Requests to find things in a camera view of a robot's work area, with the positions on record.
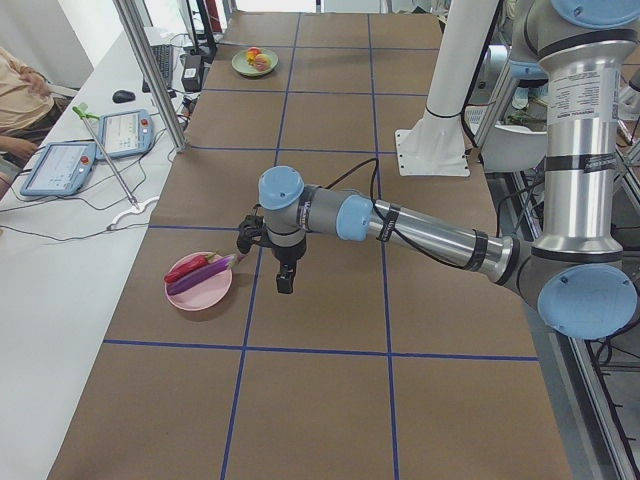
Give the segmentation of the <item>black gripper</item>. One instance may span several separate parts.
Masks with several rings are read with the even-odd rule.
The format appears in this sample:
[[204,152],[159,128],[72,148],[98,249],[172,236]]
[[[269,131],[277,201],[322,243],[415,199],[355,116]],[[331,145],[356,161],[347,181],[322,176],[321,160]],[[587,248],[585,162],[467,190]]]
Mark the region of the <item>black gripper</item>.
[[259,203],[255,204],[252,211],[238,225],[236,246],[241,254],[248,254],[253,246],[265,247],[268,245],[264,217],[259,215],[261,208]]

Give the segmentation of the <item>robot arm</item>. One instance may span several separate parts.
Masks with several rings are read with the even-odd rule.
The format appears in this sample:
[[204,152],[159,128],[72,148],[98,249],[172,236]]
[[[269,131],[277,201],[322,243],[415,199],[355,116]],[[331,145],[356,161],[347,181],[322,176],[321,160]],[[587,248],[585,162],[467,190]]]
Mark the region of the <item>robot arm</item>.
[[639,40],[635,1],[522,1],[508,61],[514,76],[549,84],[542,234],[533,241],[468,227],[468,201],[454,186],[466,174],[461,121],[499,5],[452,3],[423,117],[396,134],[404,175],[427,180],[433,214],[310,185],[289,166],[258,182],[262,213],[239,227],[237,245],[260,245],[279,261],[277,288],[293,289],[310,232],[395,242],[449,267],[484,274],[519,295],[551,328],[595,340],[636,316],[639,294],[613,239],[620,68]]

